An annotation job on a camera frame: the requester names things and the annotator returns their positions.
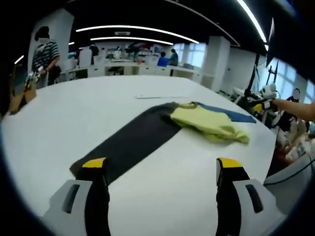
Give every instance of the ceiling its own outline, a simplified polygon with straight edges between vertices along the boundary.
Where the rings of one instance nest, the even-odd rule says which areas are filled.
[[[313,37],[309,28],[315,29],[315,9],[312,8],[314,4],[308,4],[308,0],[293,1],[293,6],[300,15],[292,16],[283,4],[279,4],[280,1],[284,0],[245,0],[266,38],[269,37],[272,17],[275,19],[276,40],[269,53],[292,64],[302,75],[305,74],[309,78],[313,74],[310,70],[314,52],[311,43]],[[64,7],[75,16],[70,39],[75,44],[70,46],[70,50],[89,45],[92,37],[115,36],[115,31],[124,31],[95,29],[75,32],[77,29],[101,25],[131,25],[166,30],[199,42],[208,42],[210,35],[221,35],[231,44],[239,44],[242,49],[265,54],[259,34],[236,0],[54,0],[48,4],[49,7],[46,4],[43,7],[42,1],[39,0],[31,0],[28,3],[30,10],[25,11],[22,6],[15,6],[13,1],[9,2],[12,9],[15,9],[15,14],[10,16],[11,19],[5,17],[2,20],[7,23],[5,27],[7,35],[10,36],[4,49],[10,64],[20,55],[27,55],[31,31],[36,20],[59,7]],[[302,25],[301,20],[306,21],[306,24]],[[128,31],[132,37],[189,43],[187,40],[154,31]]]

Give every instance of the window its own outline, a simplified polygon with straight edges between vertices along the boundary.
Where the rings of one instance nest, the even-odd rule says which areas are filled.
[[[290,96],[292,96],[293,91],[294,91],[294,81],[296,78],[296,70],[289,66],[288,64],[280,61],[273,59],[268,67],[265,67],[265,64],[262,65],[264,68],[260,70],[260,81],[259,81],[259,90],[262,89],[267,84],[268,80],[268,75],[269,75],[269,69],[272,67],[272,71],[276,70],[277,67],[277,62],[278,64],[278,73],[277,73],[277,78],[276,78],[276,87],[277,91],[279,94],[277,97],[280,97],[282,99],[287,99]],[[275,75],[270,74],[268,84],[272,84],[274,81]]]
[[[188,61],[187,63],[202,67],[203,58],[206,52],[206,44],[205,43],[191,43],[189,45],[189,53],[188,53]]]
[[[178,55],[178,63],[182,62],[183,59],[183,54],[184,54],[184,46],[185,43],[178,43],[178,44],[174,44],[174,49],[177,52]]]
[[[315,92],[314,84],[308,80],[304,103],[311,104],[313,102],[314,92]]]

